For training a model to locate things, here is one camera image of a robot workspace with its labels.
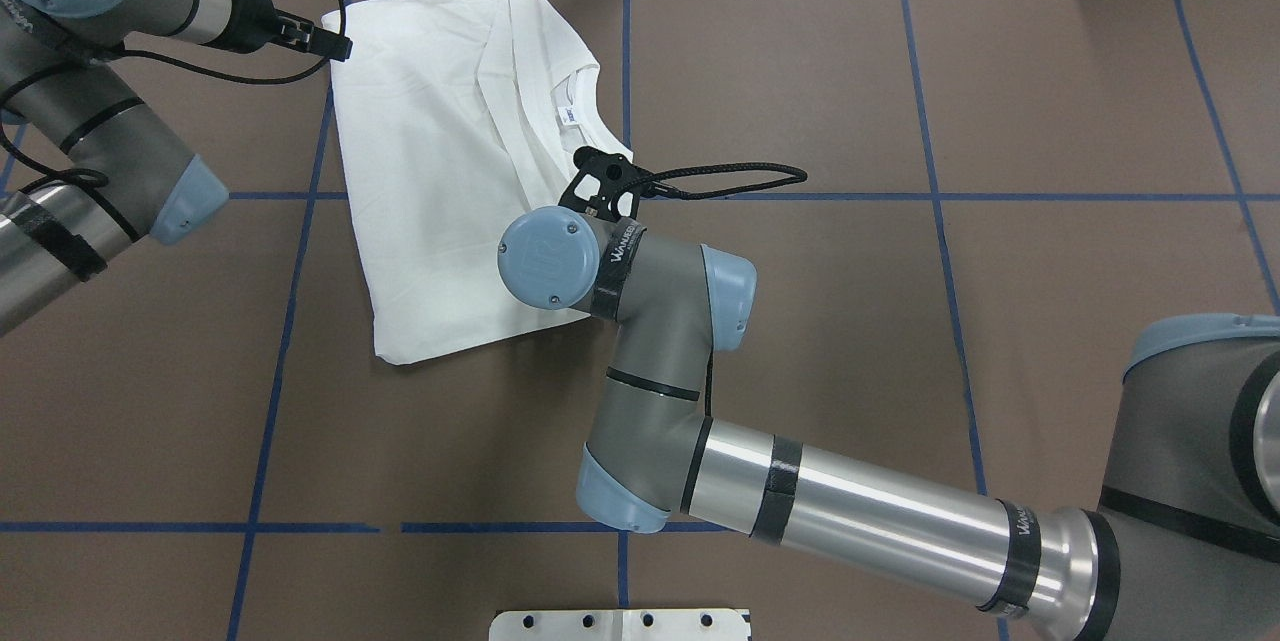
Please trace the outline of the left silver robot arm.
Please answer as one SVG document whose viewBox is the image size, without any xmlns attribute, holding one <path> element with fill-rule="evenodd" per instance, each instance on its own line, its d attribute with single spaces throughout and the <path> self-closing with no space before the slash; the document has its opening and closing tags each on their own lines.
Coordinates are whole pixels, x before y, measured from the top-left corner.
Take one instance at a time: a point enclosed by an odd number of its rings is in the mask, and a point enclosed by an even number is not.
<svg viewBox="0 0 1280 641">
<path fill-rule="evenodd" d="M 236 54 L 271 44 L 317 67 L 346 61 L 353 45 L 344 26 L 325 29 L 273 0 L 3 0 L 3 122 L 42 132 L 69 162 L 51 168 L 3 139 L 3 154 L 33 171 L 3 202 L 3 331 L 93 280 L 129 244 L 175 244 L 228 203 L 204 157 L 111 64 L 214 70 L 127 49 L 129 35 Z"/>
</svg>

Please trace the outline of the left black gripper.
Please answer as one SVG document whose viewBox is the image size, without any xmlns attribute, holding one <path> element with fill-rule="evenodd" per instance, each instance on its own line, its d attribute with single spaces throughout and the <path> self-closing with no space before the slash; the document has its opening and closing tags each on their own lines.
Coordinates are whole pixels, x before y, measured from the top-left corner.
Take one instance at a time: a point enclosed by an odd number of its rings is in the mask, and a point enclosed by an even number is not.
<svg viewBox="0 0 1280 641">
<path fill-rule="evenodd" d="M 279 47 L 326 61 L 347 61 L 353 47 L 352 40 L 340 32 L 291 13 L 278 13 L 273 0 L 232 0 L 227 23 L 229 52 L 256 52 L 274 38 Z"/>
</svg>

